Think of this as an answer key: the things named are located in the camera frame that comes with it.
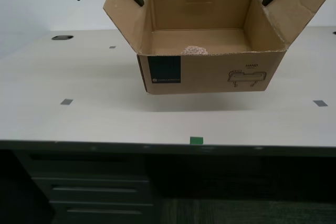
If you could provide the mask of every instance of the open cardboard box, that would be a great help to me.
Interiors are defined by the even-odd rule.
[[[264,91],[288,47],[325,0],[106,0],[138,55],[146,91]],[[188,46],[207,55],[182,55]]]

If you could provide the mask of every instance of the dark gray cabinet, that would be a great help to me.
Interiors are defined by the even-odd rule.
[[[60,224],[151,224],[153,198],[141,155],[31,152],[15,155]]]

